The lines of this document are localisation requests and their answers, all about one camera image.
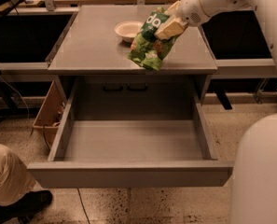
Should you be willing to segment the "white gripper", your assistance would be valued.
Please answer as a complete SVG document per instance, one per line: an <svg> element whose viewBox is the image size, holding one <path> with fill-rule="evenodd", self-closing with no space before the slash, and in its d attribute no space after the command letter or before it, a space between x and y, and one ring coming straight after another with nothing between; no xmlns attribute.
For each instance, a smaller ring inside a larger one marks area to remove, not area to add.
<svg viewBox="0 0 277 224"><path fill-rule="evenodd" d="M165 14L179 17L170 17L159 27L155 37L160 40L182 34L187 25L197 27L210 20L202 9L201 0L176 1L165 11Z"/></svg>

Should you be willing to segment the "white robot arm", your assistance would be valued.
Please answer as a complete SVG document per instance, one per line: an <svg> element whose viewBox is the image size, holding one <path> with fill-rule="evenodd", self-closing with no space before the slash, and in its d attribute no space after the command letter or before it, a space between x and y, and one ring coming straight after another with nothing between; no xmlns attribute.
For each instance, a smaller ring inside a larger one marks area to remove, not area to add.
<svg viewBox="0 0 277 224"><path fill-rule="evenodd" d="M200 26L222 12L249 7L277 70L277 0L180 0L177 15ZM251 105L236 146L230 179L228 224L277 224L277 105Z"/></svg>

